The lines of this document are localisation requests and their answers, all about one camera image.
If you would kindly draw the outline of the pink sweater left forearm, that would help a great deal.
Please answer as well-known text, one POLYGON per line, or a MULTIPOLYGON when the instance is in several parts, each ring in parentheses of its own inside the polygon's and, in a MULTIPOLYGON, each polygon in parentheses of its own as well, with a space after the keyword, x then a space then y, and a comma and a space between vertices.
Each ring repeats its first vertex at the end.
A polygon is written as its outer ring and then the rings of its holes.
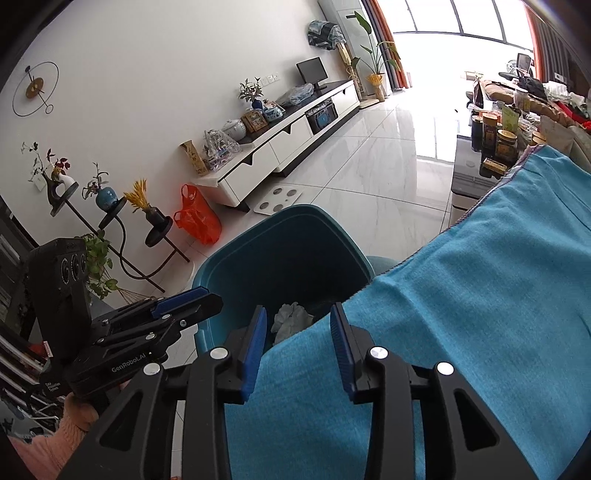
POLYGON ((14 437, 9 441, 36 479, 56 479, 85 436, 69 437, 57 429, 54 435, 37 436, 30 443, 14 437))

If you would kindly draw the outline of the person left hand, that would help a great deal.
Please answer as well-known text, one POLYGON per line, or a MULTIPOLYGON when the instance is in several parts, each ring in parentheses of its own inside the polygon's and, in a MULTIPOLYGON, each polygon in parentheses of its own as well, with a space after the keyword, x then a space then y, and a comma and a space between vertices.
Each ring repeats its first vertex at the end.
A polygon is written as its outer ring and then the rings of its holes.
POLYGON ((69 437, 87 434, 97 422, 100 414, 89 403, 80 400, 74 393, 69 393, 63 403, 63 416, 58 432, 69 437))

